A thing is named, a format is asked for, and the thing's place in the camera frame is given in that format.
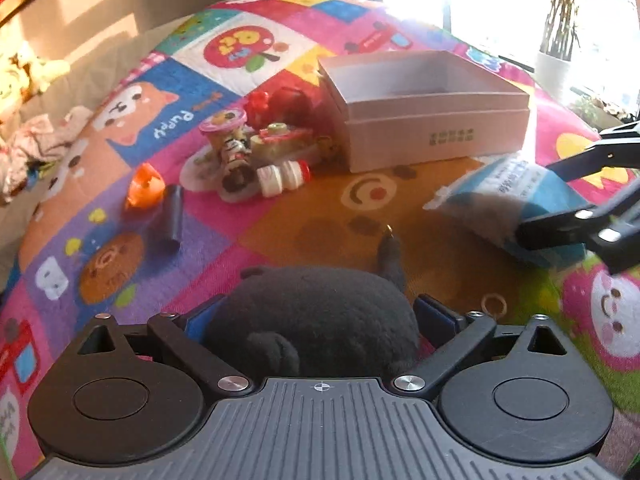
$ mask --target colorful play mat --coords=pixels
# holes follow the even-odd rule
[[[319,166],[296,191],[241,203],[222,200],[211,185],[203,166],[210,147],[198,129],[205,118],[242,107],[255,89],[283,86],[306,92],[321,118],[318,57],[425,49],[451,51],[531,95],[535,134],[527,142],[537,163],[578,153],[598,138],[520,68],[362,0],[215,4],[114,89],[52,177],[0,314],[0,435],[19,476],[42,458],[28,400],[92,316],[109,312],[129,324],[160,311],[186,312],[228,292],[239,270],[256,264],[373,269],[387,224],[404,242],[411,300],[426,292],[466,312],[478,310],[485,295],[500,294],[508,306],[500,322],[524,323],[545,312],[570,334],[618,406],[602,457],[624,470],[640,449],[640,274],[612,278],[594,258],[550,274],[422,209],[481,162],[459,158],[367,174]],[[185,189],[182,245],[173,256],[150,243],[153,215],[124,214],[127,186],[142,162]],[[573,186],[601,203],[632,178],[627,170],[605,169]],[[623,329],[612,330],[613,322]]]

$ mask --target orange plastic toy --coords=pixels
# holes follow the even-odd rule
[[[136,170],[127,191],[126,207],[147,209],[162,202],[164,180],[151,164],[144,162]]]

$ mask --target cartoon apple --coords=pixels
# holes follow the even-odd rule
[[[266,28],[255,25],[232,28],[209,41],[204,49],[204,58],[220,68],[245,67],[247,72],[255,72],[264,63],[279,61],[280,56],[270,54],[286,52],[287,43],[275,42],[273,34]]]

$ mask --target pink cardboard box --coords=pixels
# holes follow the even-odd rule
[[[352,173],[458,156],[516,152],[529,95],[442,51],[319,60],[320,86]]]

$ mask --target toy cup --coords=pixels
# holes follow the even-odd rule
[[[242,127],[245,123],[246,112],[242,108],[228,108],[206,118],[198,127],[217,153],[228,136],[241,139]]]

